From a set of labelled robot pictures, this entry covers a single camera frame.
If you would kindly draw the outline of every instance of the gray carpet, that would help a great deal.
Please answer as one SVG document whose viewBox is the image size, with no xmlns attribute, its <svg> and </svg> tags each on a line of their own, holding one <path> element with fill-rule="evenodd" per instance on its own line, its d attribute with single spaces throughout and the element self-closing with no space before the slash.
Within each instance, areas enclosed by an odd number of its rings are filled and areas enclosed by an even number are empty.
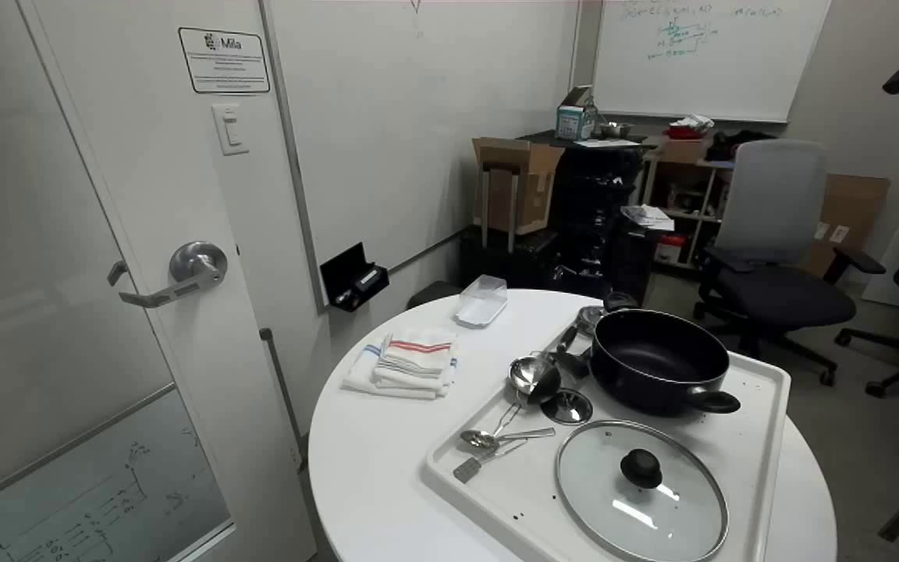
<svg viewBox="0 0 899 562">
<path fill-rule="evenodd" d="M 646 304 L 690 315 L 696 285 L 654 274 Z M 855 322 L 864 329 L 899 334 L 899 309 L 858 303 Z M 839 328 L 800 329 L 792 341 L 839 362 L 838 387 L 819 385 L 819 364 L 784 349 L 766 360 L 792 373 L 789 417 L 811 444 L 838 508 L 839 562 L 899 562 L 899 541 L 877 536 L 880 523 L 899 508 L 899 395 L 864 395 L 864 380 L 899 367 L 899 351 L 833 343 Z"/>
</svg>

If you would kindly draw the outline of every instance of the white tray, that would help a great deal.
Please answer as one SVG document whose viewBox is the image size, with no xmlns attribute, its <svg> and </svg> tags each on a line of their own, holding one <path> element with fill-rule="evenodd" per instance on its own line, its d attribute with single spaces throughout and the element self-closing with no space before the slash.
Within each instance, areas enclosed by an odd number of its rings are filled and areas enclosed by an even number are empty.
<svg viewBox="0 0 899 562">
<path fill-rule="evenodd" d="M 728 500 L 728 533 L 715 558 L 757 562 L 766 553 L 789 373 L 732 351 L 732 371 L 722 387 L 740 395 L 740 411 L 655 417 L 609 400 L 594 380 L 584 385 L 584 394 L 598 404 L 594 422 L 618 417 L 651 423 L 690 447 L 718 477 Z M 488 395 L 476 416 L 462 417 L 452 434 L 428 451 L 421 480 L 520 558 L 613 558 L 609 550 L 578 526 L 555 491 L 552 461 L 578 423 L 555 423 L 555 437 L 528 441 L 521 450 L 485 461 L 470 482 L 452 477 L 452 469 L 470 458 L 470 451 L 459 450 L 456 430 L 495 426 L 504 411 L 506 400 L 501 394 Z M 526 411 L 508 430 L 550 423 L 547 416 Z"/>
</svg>

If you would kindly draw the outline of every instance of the sign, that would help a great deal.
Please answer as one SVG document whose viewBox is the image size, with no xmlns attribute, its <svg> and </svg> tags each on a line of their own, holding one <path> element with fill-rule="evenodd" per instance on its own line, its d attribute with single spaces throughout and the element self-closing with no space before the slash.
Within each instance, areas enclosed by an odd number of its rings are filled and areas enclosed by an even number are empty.
<svg viewBox="0 0 899 562">
<path fill-rule="evenodd" d="M 177 29 L 197 92 L 265 92 L 268 72 L 258 35 Z"/>
</svg>

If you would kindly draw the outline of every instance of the black pan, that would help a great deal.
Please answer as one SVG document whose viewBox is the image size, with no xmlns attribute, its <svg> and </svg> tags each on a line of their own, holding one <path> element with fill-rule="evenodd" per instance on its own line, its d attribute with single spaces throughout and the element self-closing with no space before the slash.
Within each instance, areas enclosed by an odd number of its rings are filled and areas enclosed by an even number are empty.
<svg viewBox="0 0 899 562">
<path fill-rule="evenodd" d="M 594 373 L 599 387 L 644 411 L 736 411 L 740 400 L 718 389 L 732 360 L 706 328 L 651 309 L 599 317 Z"/>
</svg>

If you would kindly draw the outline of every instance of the glass lid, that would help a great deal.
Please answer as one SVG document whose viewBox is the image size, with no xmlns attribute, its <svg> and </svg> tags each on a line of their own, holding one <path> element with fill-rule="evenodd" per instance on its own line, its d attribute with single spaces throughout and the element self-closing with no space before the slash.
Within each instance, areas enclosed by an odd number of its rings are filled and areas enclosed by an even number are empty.
<svg viewBox="0 0 899 562">
<path fill-rule="evenodd" d="M 713 558 L 728 501 L 709 469 L 678 441 L 644 423 L 598 422 L 555 458 L 559 492 L 575 520 L 630 558 Z"/>
</svg>

